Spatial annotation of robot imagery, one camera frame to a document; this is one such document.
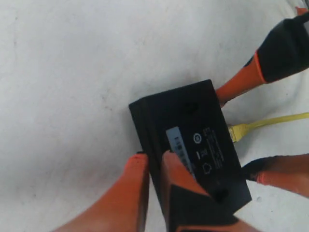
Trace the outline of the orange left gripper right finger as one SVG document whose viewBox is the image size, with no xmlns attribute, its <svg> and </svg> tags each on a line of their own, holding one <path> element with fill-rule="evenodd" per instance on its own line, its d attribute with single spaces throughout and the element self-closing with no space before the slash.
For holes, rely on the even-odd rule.
<svg viewBox="0 0 309 232">
<path fill-rule="evenodd" d="M 248 232 L 250 225 L 218 205 L 170 151 L 161 162 L 163 214 L 169 232 Z"/>
</svg>

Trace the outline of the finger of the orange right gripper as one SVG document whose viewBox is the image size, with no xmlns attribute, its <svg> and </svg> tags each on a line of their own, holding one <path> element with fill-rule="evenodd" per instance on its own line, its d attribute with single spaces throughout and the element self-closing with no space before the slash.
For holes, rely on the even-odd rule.
<svg viewBox="0 0 309 232">
<path fill-rule="evenodd" d="M 247 180 L 301 196 L 309 194 L 308 154 L 260 158 L 249 162 L 241 170 Z"/>
<path fill-rule="evenodd" d="M 278 23 L 251 59 L 216 90 L 221 104 L 249 90 L 279 81 L 309 67 L 309 14 Z"/>
</svg>

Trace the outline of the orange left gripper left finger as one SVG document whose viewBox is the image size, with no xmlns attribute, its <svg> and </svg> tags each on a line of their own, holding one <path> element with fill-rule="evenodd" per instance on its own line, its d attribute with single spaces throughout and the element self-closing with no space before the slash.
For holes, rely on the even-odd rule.
<svg viewBox="0 0 309 232">
<path fill-rule="evenodd" d="M 149 200 L 145 153 L 129 158 L 119 179 L 92 206 L 56 232 L 143 232 Z"/>
</svg>

